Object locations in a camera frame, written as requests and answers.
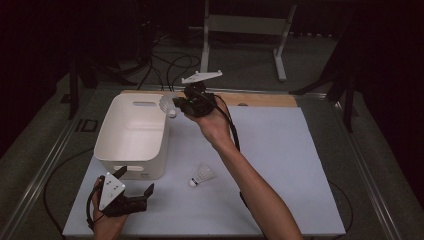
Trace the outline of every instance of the metal stand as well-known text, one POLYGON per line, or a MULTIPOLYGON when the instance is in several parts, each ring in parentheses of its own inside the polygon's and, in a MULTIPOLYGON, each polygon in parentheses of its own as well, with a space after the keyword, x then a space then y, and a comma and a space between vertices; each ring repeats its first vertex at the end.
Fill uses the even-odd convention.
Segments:
POLYGON ((295 11, 296 5, 291 6, 286 19, 214 15, 209 14, 209 0, 205 0, 204 37, 200 72, 208 71, 210 50, 209 31, 278 35, 281 36, 280 45, 274 49, 273 54, 278 79, 285 82, 287 77, 283 61, 281 60, 281 53, 287 41, 295 11))

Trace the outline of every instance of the metal frame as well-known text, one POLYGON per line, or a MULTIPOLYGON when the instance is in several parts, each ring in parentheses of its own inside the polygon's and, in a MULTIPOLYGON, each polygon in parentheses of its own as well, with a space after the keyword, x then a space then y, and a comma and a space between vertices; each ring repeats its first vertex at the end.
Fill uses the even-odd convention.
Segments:
POLYGON ((205 0, 205 18, 203 28, 203 51, 200 72, 207 72, 209 65, 209 31, 256 33, 280 35, 280 45, 274 49, 273 55, 277 68, 278 79, 282 82, 287 80, 281 54, 286 44, 289 30, 296 11, 296 5, 292 5, 286 19, 254 18, 240 16, 223 16, 209 13, 209 0, 205 0))
POLYGON ((374 177, 366 163, 364 156, 359 149, 358 143, 356 142, 353 133, 348 132, 343 122, 342 107, 340 102, 337 102, 336 105, 332 108, 335 118, 337 119, 337 123, 339 124, 341 129, 344 129, 343 133, 345 134, 346 139, 350 144, 350 148, 353 151, 355 156, 355 165, 357 167, 358 173, 362 179, 362 183, 364 184, 365 190, 368 193, 368 196, 371 200, 371 203, 374 207, 375 213, 378 217, 378 220, 381 223, 381 227, 383 228, 384 233, 386 234, 387 239, 393 240, 402 240, 402 236, 399 232, 397 224, 394 222, 392 214, 390 214, 390 210, 387 206, 387 203, 378 189, 377 183, 374 181, 374 177))
POLYGON ((73 119, 68 120, 65 127, 63 128, 63 131, 50 150, 49 155, 44 160, 43 165, 28 184, 28 187, 23 193, 21 200, 17 204, 17 207, 2 229, 2 232, 0 232, 0 239, 12 239, 15 232, 19 230, 28 217, 28 214, 32 210, 32 207, 34 206, 38 196, 42 192, 48 177, 53 172, 56 164, 59 162, 59 159, 62 156, 62 152, 67 146, 68 141, 71 138, 75 127, 77 126, 78 118, 81 112, 84 110, 85 106, 88 105, 93 93, 93 90, 84 91, 83 97, 81 99, 81 108, 75 111, 75 117, 73 119))

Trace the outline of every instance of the table leg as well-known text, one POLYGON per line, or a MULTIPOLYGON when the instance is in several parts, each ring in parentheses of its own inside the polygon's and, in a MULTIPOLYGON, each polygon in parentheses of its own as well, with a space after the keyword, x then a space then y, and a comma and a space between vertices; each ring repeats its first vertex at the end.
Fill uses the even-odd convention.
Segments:
POLYGON ((286 72, 284 70, 283 61, 281 59, 281 53, 283 52, 284 45, 286 44, 287 37, 289 35, 290 26, 293 20, 294 12, 296 11, 297 5, 293 5, 290 8, 289 15, 286 18, 286 23, 284 24, 284 30, 281 34, 281 41, 278 48, 274 49, 274 60, 275 66, 277 68, 278 80, 285 82, 287 80, 286 72))
POLYGON ((203 28, 203 51, 200 72, 208 72, 209 65, 209 0, 205 0, 205 18, 203 28))

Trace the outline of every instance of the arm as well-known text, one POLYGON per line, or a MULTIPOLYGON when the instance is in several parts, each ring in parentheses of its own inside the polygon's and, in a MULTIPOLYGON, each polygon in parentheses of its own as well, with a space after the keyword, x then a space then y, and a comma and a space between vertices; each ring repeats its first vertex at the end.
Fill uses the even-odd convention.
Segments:
MULTIPOLYGON (((225 106, 217 98, 218 106, 225 106)), ((217 110, 195 121, 236 181, 253 218, 269 239, 303 239, 284 201, 256 172, 232 142, 226 119, 217 110)))

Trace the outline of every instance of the wooden board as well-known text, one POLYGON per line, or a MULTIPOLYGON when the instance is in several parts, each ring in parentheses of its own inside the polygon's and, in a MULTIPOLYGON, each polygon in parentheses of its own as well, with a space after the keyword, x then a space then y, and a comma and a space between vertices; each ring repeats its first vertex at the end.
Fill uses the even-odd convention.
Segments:
MULTIPOLYGON (((122 93, 154 93, 164 94, 167 91, 139 91, 124 90, 122 93)), ((178 96, 184 97, 183 92, 175 92, 178 96)), ((297 107, 296 100, 291 95, 261 94, 261 93, 226 93, 215 92, 221 96, 229 106, 267 106, 267 107, 297 107)))

